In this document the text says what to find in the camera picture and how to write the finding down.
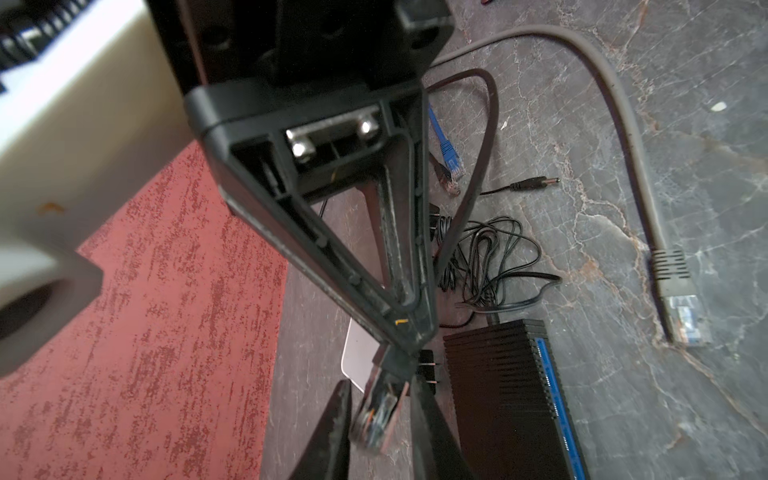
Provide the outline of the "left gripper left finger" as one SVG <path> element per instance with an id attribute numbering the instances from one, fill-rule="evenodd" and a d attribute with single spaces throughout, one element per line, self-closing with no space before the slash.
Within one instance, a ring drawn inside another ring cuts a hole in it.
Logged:
<path id="1" fill-rule="evenodd" d="M 349 478 L 352 382 L 340 380 L 289 479 Z"/>

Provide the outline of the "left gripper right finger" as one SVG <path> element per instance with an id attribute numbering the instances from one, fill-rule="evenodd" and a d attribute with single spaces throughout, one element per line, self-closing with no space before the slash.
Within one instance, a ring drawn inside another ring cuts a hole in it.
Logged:
<path id="1" fill-rule="evenodd" d="M 473 479 L 434 394 L 420 375 L 411 383 L 410 398 L 414 478 Z"/>

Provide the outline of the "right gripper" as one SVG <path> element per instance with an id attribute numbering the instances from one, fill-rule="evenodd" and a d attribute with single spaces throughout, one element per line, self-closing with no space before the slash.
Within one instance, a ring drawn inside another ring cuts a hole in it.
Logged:
<path id="1" fill-rule="evenodd" d="M 425 99 L 411 79 L 453 33 L 447 3 L 147 6 L 225 201 L 373 337 L 420 350 L 437 320 Z M 236 80 L 347 75 L 397 85 Z"/>

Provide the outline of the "black network switch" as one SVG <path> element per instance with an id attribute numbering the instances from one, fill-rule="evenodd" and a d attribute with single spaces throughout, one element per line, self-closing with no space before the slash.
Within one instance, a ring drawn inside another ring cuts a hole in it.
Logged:
<path id="1" fill-rule="evenodd" d="M 462 454 L 477 478 L 588 478 L 543 321 L 454 333 L 444 348 Z"/>

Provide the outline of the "black power adapter with cable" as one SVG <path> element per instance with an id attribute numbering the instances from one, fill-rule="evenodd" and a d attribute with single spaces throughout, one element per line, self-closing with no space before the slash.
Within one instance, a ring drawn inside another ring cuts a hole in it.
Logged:
<path id="1" fill-rule="evenodd" d="M 460 292 L 459 309 L 469 312 L 458 323 L 442 323 L 441 329 L 458 330 L 483 316 L 490 324 L 501 314 L 519 312 L 540 303 L 544 293 L 562 283 L 562 277 L 533 269 L 543 257 L 541 245 L 525 234 L 522 223 L 509 215 L 486 221 L 470 220 L 454 249 L 448 266 L 438 276 L 438 288 L 445 293 Z M 512 280 L 542 283 L 536 293 L 509 301 L 506 284 Z"/>

